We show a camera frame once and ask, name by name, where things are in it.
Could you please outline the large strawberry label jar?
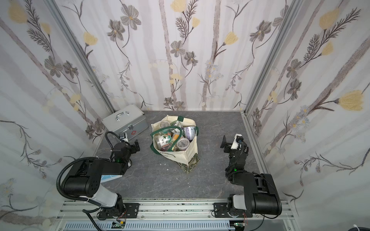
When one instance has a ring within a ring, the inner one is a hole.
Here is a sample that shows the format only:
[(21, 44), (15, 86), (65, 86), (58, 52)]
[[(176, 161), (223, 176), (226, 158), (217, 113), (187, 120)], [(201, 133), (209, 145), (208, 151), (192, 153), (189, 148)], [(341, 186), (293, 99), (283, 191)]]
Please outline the large strawberry label jar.
[(158, 133), (154, 136), (154, 144), (156, 145), (157, 149), (161, 151), (168, 150), (171, 140), (171, 133)]

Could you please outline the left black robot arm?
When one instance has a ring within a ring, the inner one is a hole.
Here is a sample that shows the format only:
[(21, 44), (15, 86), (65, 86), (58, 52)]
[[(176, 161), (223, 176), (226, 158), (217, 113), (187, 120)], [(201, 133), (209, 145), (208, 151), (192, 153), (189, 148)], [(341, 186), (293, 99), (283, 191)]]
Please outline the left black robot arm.
[(65, 166), (56, 179), (58, 192), (66, 199), (84, 201), (97, 206), (97, 217), (121, 218), (128, 213), (122, 196), (101, 185), (102, 176), (123, 176), (132, 166), (131, 155), (140, 151), (134, 144), (120, 142), (113, 147), (111, 157), (83, 157)]

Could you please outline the orange sunflower seed cup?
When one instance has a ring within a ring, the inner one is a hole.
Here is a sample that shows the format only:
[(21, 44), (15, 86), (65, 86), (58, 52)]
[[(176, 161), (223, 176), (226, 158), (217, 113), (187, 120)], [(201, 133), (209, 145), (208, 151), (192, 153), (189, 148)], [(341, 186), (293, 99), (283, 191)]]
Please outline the orange sunflower seed cup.
[(175, 141), (180, 137), (180, 134), (179, 133), (174, 133), (173, 136), (172, 136), (172, 139), (171, 139), (171, 142), (170, 144), (174, 144)]

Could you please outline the clear lid green seed cup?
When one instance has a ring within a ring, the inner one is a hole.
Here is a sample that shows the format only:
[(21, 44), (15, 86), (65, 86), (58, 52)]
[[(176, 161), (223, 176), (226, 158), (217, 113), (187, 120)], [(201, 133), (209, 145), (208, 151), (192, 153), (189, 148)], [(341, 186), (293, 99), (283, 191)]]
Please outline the clear lid green seed cup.
[(176, 143), (177, 151), (185, 151), (190, 145), (190, 141), (187, 138), (180, 138)]

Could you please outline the blue face mask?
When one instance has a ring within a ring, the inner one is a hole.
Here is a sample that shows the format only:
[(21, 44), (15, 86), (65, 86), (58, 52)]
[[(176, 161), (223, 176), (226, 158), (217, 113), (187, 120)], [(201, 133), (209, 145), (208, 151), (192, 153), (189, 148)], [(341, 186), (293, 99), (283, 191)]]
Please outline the blue face mask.
[(101, 183), (109, 182), (121, 178), (122, 175), (103, 175), (101, 177)]

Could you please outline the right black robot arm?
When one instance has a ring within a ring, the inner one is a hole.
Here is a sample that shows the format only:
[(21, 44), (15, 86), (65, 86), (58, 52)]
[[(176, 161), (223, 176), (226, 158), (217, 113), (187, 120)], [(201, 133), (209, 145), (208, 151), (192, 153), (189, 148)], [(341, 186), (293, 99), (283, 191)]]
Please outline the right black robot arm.
[(224, 207), (214, 206), (215, 216), (251, 218), (254, 214), (261, 214), (269, 216), (269, 219), (277, 218), (282, 213), (282, 202), (272, 175), (245, 169), (249, 147), (243, 136), (236, 134), (233, 142), (227, 142), (224, 136), (220, 148), (229, 157), (226, 179), (233, 185), (243, 187), (243, 193), (231, 194)]

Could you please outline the silver first aid case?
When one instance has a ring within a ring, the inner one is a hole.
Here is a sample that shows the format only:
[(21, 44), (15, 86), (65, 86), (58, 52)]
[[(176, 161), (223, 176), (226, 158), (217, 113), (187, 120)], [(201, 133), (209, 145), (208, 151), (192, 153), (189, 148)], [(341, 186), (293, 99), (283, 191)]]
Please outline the silver first aid case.
[(117, 135), (127, 133), (129, 141), (148, 128), (144, 112), (133, 104), (109, 115), (102, 122), (108, 131)]

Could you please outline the cream canvas tote bag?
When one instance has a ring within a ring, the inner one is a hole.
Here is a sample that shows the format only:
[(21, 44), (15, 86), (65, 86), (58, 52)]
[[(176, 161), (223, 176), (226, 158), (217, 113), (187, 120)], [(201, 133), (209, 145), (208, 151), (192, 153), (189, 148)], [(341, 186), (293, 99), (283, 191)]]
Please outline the cream canvas tote bag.
[(151, 128), (150, 149), (154, 154), (176, 162), (185, 173), (190, 173), (199, 163), (199, 128), (196, 122), (182, 116), (167, 115)]

